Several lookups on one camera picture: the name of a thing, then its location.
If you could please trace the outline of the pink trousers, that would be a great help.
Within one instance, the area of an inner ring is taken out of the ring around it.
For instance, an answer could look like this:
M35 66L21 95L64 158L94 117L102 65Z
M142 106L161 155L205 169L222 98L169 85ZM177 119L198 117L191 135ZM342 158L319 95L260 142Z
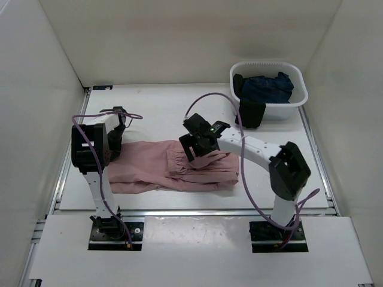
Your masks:
M213 151L193 161L178 141L130 142L108 166L108 179L115 194L139 194L151 190L215 191L238 183L239 157Z

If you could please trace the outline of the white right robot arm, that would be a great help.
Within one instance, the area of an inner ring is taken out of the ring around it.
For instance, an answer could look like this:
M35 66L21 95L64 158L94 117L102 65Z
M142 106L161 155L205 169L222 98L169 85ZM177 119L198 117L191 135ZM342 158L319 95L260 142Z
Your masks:
M220 150L240 157L241 172L245 171L245 160L268 172L271 189L275 194L271 215L265 215L254 199L250 202L269 223L272 237L282 239L290 230L297 228L300 213L297 201L311 170L295 143L276 145L264 142L246 136L242 129L236 130L222 121L210 124L199 114L185 118L183 126L187 134L179 140L189 161Z

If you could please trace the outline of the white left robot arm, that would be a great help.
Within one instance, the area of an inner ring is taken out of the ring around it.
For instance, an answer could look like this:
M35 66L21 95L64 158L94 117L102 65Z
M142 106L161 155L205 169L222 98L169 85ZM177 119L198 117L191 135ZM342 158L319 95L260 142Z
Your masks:
M78 118L93 118L78 124ZM113 240L126 235L120 208L115 202L107 167L121 153L122 135L126 129L127 112L121 106L103 109L96 115L72 116L71 160L90 188L96 213L91 220L99 232Z

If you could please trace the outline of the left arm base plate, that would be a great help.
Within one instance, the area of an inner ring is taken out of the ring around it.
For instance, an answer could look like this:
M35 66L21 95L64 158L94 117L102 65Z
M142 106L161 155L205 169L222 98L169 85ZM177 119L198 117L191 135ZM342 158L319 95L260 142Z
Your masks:
M89 236L90 251L141 251L144 236L144 222L125 221L126 230L115 218L109 221L98 221L93 216L92 229Z

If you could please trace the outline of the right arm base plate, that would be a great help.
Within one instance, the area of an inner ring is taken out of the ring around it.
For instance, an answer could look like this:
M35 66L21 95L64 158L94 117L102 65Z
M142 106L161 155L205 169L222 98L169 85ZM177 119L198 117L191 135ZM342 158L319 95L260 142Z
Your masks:
M266 221L250 221L249 233L254 254L309 251L301 222L294 231L288 231L276 228Z

